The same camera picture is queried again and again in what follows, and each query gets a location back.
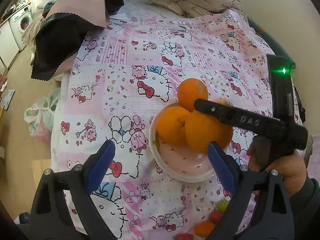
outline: small fruit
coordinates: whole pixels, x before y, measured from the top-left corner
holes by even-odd
[[[214,230],[215,224],[210,221],[203,221],[194,227],[196,236],[207,237]]]
[[[186,117],[191,113],[181,106],[165,109],[159,116],[156,130],[159,136],[172,145],[186,144],[184,125]]]
[[[208,100],[209,94],[205,84],[196,78],[182,81],[178,87],[180,105],[191,112],[195,109],[193,105],[198,98]]]
[[[192,234],[178,234],[174,237],[175,240],[193,240]]]
[[[222,124],[213,116],[193,111],[185,122],[187,145],[196,152],[207,154],[208,145],[216,141],[224,149],[233,136],[232,126]]]
[[[223,213],[216,209],[209,214],[209,221],[211,221],[214,224],[217,224],[222,217]]]
[[[229,205],[229,201],[228,200],[225,200],[225,199],[222,199],[220,200],[218,203],[217,203],[217,209],[221,212],[221,213],[224,213],[227,209]]]

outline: green tomato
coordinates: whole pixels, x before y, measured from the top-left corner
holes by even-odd
[[[217,209],[221,212],[221,213],[224,213],[227,209],[229,205],[229,201],[228,200],[225,200],[225,199],[222,199],[220,200],[218,203],[217,203]]]

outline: human hand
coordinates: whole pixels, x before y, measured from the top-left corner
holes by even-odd
[[[252,171],[259,171],[260,166],[254,152],[253,144],[250,145],[247,155],[249,158],[248,167]],[[266,171],[275,169],[283,176],[284,187],[289,197],[297,193],[304,185],[307,177],[307,168],[303,158],[295,150],[292,155],[283,156],[275,160]]]

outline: blue gripper pad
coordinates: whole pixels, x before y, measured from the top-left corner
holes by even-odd
[[[102,182],[113,158],[116,155],[116,146],[115,143],[111,140],[106,140],[98,152],[94,155],[97,155],[98,159],[95,164],[93,164],[92,169],[86,176],[86,192],[90,195],[92,192],[98,189],[100,183]]]
[[[236,161],[230,155],[226,155],[217,142],[209,143],[208,158],[223,188],[234,195],[239,178]]]

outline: dark green sleeve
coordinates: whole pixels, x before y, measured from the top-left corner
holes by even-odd
[[[319,183],[308,176],[302,189],[290,198],[294,219],[295,239],[309,239],[315,229],[314,223],[320,226],[317,217],[320,215],[320,189]]]

